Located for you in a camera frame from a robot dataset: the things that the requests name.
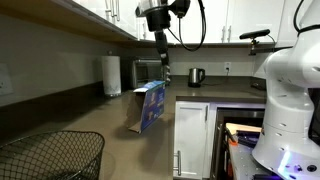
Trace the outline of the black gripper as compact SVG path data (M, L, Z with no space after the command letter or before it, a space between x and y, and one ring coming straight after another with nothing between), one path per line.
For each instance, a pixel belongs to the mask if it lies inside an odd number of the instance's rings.
M172 11L178 18L183 18L190 4L190 0L173 0L172 3L169 3L168 0L139 0L135 10L137 17L146 18L148 30L154 33L156 48L162 63L163 80L166 85L170 84L170 66L164 30L171 26L169 12Z

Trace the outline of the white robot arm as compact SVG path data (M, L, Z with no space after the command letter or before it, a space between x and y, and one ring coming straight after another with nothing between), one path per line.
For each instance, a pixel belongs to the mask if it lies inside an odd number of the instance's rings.
M265 61L267 101L252 156L284 180L320 180L320 146L308 136L314 114L308 90L320 87L320 0L293 24L295 44Z

